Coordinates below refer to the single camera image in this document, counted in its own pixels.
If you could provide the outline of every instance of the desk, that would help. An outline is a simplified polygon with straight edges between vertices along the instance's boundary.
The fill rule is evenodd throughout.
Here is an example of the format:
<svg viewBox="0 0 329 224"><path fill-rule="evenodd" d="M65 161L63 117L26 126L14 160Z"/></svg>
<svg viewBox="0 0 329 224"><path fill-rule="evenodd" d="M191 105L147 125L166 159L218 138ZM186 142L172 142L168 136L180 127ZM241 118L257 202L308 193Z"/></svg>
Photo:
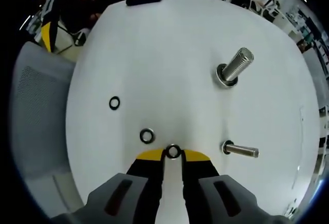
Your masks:
<svg viewBox="0 0 329 224"><path fill-rule="evenodd" d="M211 73L241 47L254 62L230 90ZM113 111L108 102L119 96ZM143 144L151 128L156 140ZM302 54L279 28L218 0L110 5L80 53L66 116L72 174L88 194L136 156L176 143L208 155L220 174L253 192L270 214L303 198L318 153L319 113ZM224 155L220 142L257 147L257 159ZM157 223L188 223L180 160L166 160Z"/></svg>

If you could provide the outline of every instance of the chair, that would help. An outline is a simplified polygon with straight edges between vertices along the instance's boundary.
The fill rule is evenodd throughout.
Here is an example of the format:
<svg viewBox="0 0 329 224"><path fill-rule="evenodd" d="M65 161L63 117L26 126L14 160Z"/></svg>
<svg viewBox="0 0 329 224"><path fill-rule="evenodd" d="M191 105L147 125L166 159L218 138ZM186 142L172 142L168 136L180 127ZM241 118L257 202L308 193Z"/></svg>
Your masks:
<svg viewBox="0 0 329 224"><path fill-rule="evenodd" d="M17 57L9 122L13 156L24 178L70 171L65 113L74 67L31 42Z"/></svg>
<svg viewBox="0 0 329 224"><path fill-rule="evenodd" d="M276 16L278 16L278 14L279 13L275 10L270 12L269 10L265 9L265 11L263 12L263 18L272 23L275 20Z"/></svg>
<svg viewBox="0 0 329 224"><path fill-rule="evenodd" d="M271 6L268 8L261 7L257 2L251 0L249 5L249 10L260 15L261 17L264 16L264 12L267 11L268 14L271 14L275 12L275 9L277 9L277 5Z"/></svg>

